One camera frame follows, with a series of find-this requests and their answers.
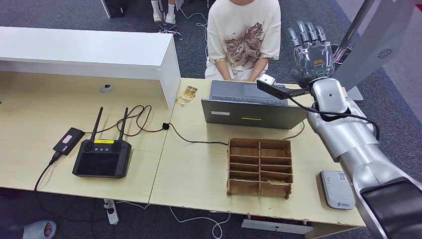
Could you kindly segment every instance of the slipper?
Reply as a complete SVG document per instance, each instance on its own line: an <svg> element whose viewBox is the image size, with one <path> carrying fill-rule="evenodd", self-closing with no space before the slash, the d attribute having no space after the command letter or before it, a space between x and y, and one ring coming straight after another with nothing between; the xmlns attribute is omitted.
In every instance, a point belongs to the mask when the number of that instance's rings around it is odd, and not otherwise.
<svg viewBox="0 0 422 239"><path fill-rule="evenodd" d="M50 224L51 226L50 235L48 237L44 235L44 229L47 224ZM23 229L22 239L51 239L56 234L57 226L53 221L42 220L23 226L21 229Z"/></svg>

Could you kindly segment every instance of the white shorts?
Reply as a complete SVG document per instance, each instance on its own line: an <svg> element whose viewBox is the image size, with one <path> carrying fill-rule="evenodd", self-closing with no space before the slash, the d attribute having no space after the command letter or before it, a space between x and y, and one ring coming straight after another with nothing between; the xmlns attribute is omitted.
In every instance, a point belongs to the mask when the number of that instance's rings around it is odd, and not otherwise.
<svg viewBox="0 0 422 239"><path fill-rule="evenodd" d="M252 73L253 68L247 69L244 71L233 71L232 69L228 69L230 73L230 77L235 81L246 81L250 74ZM268 64L265 66L265 69L261 72L261 74L257 77L257 79L265 74L265 72L268 70ZM220 72L217 69L217 66L215 64L207 64L207 69L205 70L205 79L210 80L221 80L223 81L224 78L220 74Z"/></svg>

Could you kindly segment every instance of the robot finger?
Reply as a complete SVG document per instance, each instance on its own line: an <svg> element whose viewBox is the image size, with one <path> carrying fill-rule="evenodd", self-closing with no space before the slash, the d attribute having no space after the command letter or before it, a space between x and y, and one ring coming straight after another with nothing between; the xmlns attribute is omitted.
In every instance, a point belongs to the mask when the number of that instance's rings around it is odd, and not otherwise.
<svg viewBox="0 0 422 239"><path fill-rule="evenodd" d="M298 47L298 46L300 46L301 44L299 42L298 36L296 36L295 30L293 28L289 27L289 28L287 28L287 31L289 31L290 38L291 38L291 40L292 40L293 45L295 46L295 48Z"/></svg>
<svg viewBox="0 0 422 239"><path fill-rule="evenodd" d="M297 21L297 23L299 26L299 31L301 33L302 44L305 45L305 43L309 42L309 37L306 31L305 24L303 23L303 21Z"/></svg>
<svg viewBox="0 0 422 239"><path fill-rule="evenodd" d="M308 33L309 33L309 36L311 37L312 42L317 41L318 37L316 35L317 33L315 32L314 25L312 25L312 23L309 21L306 22L305 25L308 29Z"/></svg>
<svg viewBox="0 0 422 239"><path fill-rule="evenodd" d="M320 26L316 26L316 27L315 27L315 29L316 29L316 31L318 32L318 37L319 37L320 42L321 42L321 43L324 43L325 41L327 41L327 38L326 38L326 36L325 36L325 32L324 32L324 30L322 29L322 27L320 27Z"/></svg>

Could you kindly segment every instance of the person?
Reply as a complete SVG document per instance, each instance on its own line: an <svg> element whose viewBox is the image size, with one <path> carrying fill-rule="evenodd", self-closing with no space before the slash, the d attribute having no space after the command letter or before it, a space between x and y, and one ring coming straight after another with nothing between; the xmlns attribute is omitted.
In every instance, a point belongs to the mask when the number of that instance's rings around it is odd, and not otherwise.
<svg viewBox="0 0 422 239"><path fill-rule="evenodd" d="M206 79L254 82L278 60L278 0L216 0L208 16Z"/></svg>
<svg viewBox="0 0 422 239"><path fill-rule="evenodd" d="M161 13L160 13L160 6L157 0L151 0L152 9L154 10L153 17L155 23L161 23ZM174 7L176 1L169 0L169 11L166 15L166 23L170 23L176 25L176 15L174 14Z"/></svg>
<svg viewBox="0 0 422 239"><path fill-rule="evenodd" d="M0 227L1 239L52 239L57 226L51 220L42 220L21 228Z"/></svg>

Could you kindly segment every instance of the cardboard compartment box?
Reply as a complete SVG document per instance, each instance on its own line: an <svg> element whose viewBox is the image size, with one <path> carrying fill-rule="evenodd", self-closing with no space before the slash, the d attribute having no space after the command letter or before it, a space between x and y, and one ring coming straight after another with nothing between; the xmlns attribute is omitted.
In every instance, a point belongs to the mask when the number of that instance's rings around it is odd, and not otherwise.
<svg viewBox="0 0 422 239"><path fill-rule="evenodd" d="M231 138L228 147L227 195L289 198L293 183L290 141Z"/></svg>

